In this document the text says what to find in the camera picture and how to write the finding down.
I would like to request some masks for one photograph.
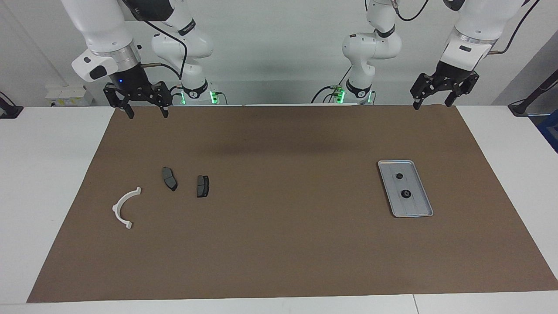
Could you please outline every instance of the brown surface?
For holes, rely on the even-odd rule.
[[[135,110],[112,117],[29,302],[558,289],[454,108]],[[433,217],[391,215],[381,159],[416,163]],[[127,230],[111,207],[137,186]]]

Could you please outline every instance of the white table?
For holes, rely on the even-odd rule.
[[[558,275],[558,154],[506,107],[458,109]],[[0,120],[0,313],[558,313],[558,291],[24,304],[113,110],[26,108]]]

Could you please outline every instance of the small black round object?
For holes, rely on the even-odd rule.
[[[402,196],[403,198],[410,198],[410,197],[411,197],[411,191],[409,191],[409,190],[402,190],[402,191],[401,191],[401,196]]]

